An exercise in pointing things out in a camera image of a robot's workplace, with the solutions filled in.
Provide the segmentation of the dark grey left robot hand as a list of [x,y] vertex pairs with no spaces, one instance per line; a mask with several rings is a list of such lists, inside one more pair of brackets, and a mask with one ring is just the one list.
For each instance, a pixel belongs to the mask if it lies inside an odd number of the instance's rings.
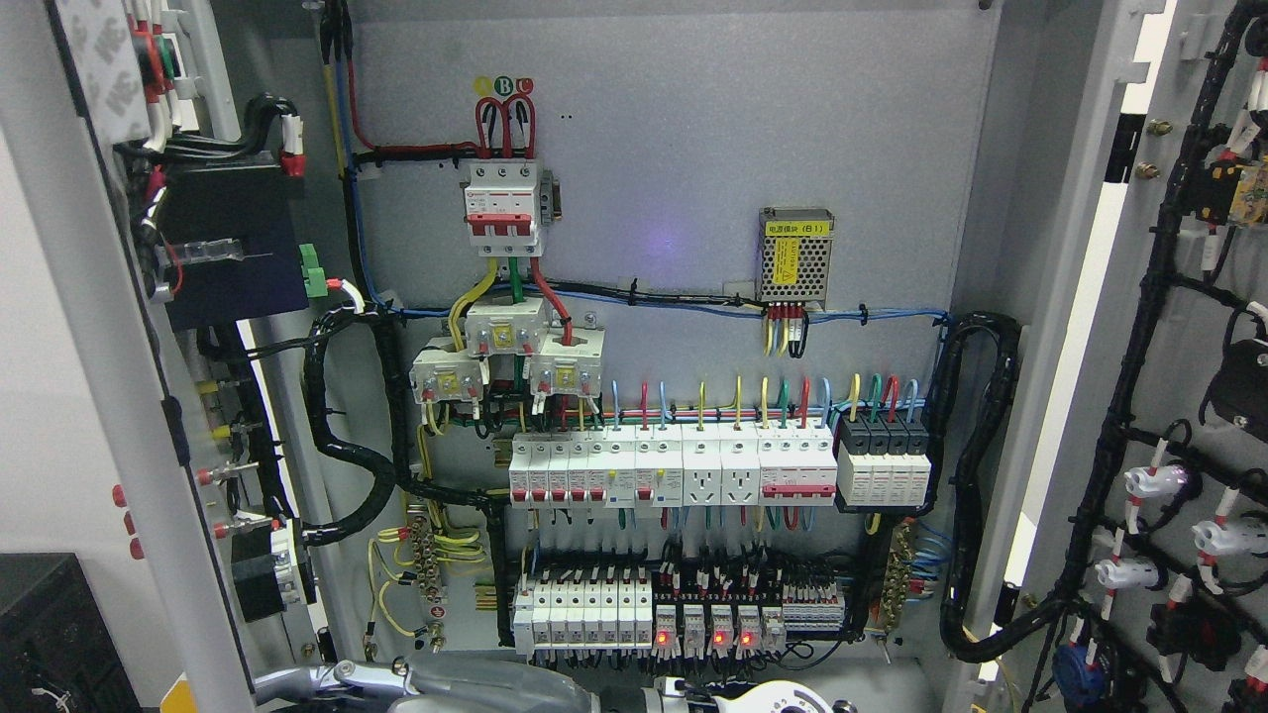
[[278,669],[254,681],[254,702],[289,702],[302,712],[385,712],[418,695],[404,669],[344,660],[337,664]]

